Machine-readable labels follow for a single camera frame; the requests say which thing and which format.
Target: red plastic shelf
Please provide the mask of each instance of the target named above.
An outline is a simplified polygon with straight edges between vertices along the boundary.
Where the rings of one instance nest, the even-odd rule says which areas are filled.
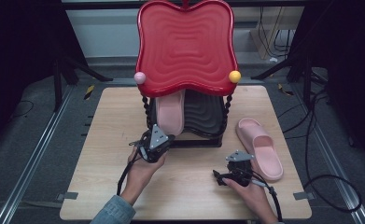
[[[159,97],[183,89],[232,94],[229,73],[238,70],[232,48],[232,9],[218,0],[191,7],[150,1],[138,12],[140,50],[136,72],[141,94]]]

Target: light wood board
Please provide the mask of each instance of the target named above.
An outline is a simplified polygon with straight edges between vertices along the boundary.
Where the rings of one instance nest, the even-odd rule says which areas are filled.
[[[234,130],[242,118],[256,119],[274,140],[284,176],[271,185],[277,192],[283,218],[311,216],[307,200],[296,201],[293,197],[294,192],[302,191],[302,183],[266,89],[238,86],[232,97],[222,147],[172,148],[164,166],[134,205],[134,219],[255,219],[238,195],[226,186],[219,186],[212,174],[212,170],[227,173],[226,156],[236,149],[244,150]],[[75,200],[64,200],[62,219],[93,219],[116,194],[132,152],[129,143],[138,140],[147,129],[141,100],[137,88],[104,90],[68,189],[78,196]],[[270,194],[268,198],[274,209]]]

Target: sleeve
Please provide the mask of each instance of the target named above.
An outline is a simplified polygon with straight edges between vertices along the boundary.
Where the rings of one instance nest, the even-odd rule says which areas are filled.
[[[114,195],[91,224],[127,224],[131,222],[134,215],[133,207],[120,196]]]

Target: slipper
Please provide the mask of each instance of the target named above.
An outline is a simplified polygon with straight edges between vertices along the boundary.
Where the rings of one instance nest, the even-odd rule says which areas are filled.
[[[182,133],[184,121],[185,90],[156,98],[157,124],[165,134]]]
[[[284,173],[274,148],[273,139],[254,119],[241,119],[236,132],[249,154],[255,155],[256,167],[263,178],[278,180]]]

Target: hand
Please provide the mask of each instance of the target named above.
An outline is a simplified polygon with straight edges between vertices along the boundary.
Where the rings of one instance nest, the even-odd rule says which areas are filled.
[[[252,182],[248,186],[243,187],[237,182],[227,178],[224,178],[223,182],[234,189],[243,198],[246,206],[258,216],[261,223],[270,224],[278,221],[269,201],[267,201],[263,187],[253,184]]]
[[[133,159],[135,151],[136,147],[133,148],[133,152],[129,156],[128,161]],[[166,154],[167,153],[164,153],[155,163],[144,161],[138,154],[136,158],[139,160],[134,162],[132,168],[127,174],[126,187],[120,194],[120,197],[122,197],[130,205],[133,205],[149,183],[153,174],[164,165]]]

